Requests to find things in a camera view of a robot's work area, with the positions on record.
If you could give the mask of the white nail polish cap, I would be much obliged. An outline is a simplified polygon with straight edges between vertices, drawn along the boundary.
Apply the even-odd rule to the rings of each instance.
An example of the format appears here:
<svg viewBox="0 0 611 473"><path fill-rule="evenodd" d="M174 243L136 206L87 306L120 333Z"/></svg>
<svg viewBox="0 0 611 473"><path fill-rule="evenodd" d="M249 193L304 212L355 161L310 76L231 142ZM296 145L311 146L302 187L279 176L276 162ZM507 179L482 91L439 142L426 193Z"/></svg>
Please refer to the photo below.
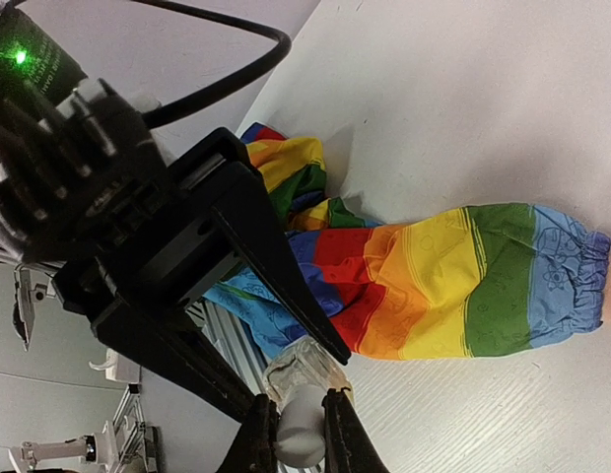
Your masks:
<svg viewBox="0 0 611 473"><path fill-rule="evenodd" d="M293 468L311 468L325 455L325 392L312 384L293 387L283 403L274 444L279 461Z"/></svg>

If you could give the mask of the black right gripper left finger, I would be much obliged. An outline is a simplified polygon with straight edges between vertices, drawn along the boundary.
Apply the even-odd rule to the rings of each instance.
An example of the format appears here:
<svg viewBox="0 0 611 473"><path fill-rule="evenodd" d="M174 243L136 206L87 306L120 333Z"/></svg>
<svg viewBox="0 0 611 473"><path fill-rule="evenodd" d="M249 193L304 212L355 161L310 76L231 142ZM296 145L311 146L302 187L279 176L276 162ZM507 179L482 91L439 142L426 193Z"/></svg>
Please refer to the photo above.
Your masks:
<svg viewBox="0 0 611 473"><path fill-rule="evenodd" d="M255 396L251 408L219 467L219 473L275 473L274 451L279 415L266 394Z"/></svg>

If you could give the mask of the rainbow striped jacket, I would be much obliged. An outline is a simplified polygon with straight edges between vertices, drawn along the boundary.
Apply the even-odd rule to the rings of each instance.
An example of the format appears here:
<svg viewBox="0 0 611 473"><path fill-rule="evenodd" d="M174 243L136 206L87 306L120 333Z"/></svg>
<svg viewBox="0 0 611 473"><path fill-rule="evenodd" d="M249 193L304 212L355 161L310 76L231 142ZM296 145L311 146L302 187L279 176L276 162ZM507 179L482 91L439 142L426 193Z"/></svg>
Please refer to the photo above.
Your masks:
<svg viewBox="0 0 611 473"><path fill-rule="evenodd" d="M309 289L354 353L500 357L602 325L611 239L578 220L502 203L372 223L326 194L319 140L255 123L242 142Z"/></svg>

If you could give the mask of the clear nail polish bottle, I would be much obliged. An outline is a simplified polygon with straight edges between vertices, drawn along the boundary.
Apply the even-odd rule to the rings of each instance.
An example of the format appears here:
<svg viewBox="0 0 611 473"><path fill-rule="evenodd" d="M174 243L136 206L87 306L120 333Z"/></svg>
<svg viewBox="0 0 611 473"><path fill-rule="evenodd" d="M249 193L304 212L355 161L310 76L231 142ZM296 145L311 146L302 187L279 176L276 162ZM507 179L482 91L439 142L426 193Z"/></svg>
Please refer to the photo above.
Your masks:
<svg viewBox="0 0 611 473"><path fill-rule="evenodd" d="M313 385L326 393L352 390L353 386L340 365L310 336L288 345L272 359L262 375L266 394L283 407L293 388Z"/></svg>

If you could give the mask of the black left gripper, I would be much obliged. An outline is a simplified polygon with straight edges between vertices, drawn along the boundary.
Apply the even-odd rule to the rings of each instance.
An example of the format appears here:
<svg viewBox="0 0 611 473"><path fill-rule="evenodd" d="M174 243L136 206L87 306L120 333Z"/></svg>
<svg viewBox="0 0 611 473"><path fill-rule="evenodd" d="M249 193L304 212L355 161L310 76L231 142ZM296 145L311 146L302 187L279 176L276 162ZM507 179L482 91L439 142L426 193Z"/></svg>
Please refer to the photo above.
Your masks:
<svg viewBox="0 0 611 473"><path fill-rule="evenodd" d="M64 307L123 355L197 343L185 310L253 261L266 191L243 144L219 129L167 164L141 113L103 81L54 106L34 86L0 101L0 246L57 264Z"/></svg>

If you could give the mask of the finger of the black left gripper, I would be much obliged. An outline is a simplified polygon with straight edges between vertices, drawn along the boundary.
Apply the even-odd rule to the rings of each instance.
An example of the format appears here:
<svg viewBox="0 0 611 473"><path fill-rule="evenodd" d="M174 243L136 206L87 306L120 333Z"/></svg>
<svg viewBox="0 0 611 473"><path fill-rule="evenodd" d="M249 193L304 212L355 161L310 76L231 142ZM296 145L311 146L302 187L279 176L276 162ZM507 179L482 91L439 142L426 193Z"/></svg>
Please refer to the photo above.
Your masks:
<svg viewBox="0 0 611 473"><path fill-rule="evenodd" d="M302 275L259 175L226 164L212 175L211 218L251 270L305 331L341 365L351 352Z"/></svg>
<svg viewBox="0 0 611 473"><path fill-rule="evenodd" d="M251 389L182 310L112 304L96 317L96 338L239 423L254 403Z"/></svg>

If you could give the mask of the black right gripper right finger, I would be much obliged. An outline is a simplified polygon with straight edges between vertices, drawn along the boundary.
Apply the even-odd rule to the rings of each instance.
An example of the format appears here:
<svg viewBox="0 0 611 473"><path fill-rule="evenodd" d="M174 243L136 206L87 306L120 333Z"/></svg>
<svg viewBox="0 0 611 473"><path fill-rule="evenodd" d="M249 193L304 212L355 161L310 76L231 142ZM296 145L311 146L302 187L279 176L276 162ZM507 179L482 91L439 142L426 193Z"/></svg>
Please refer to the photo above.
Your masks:
<svg viewBox="0 0 611 473"><path fill-rule="evenodd" d="M324 471L330 473L383 473L384 464L343 388L325 395Z"/></svg>

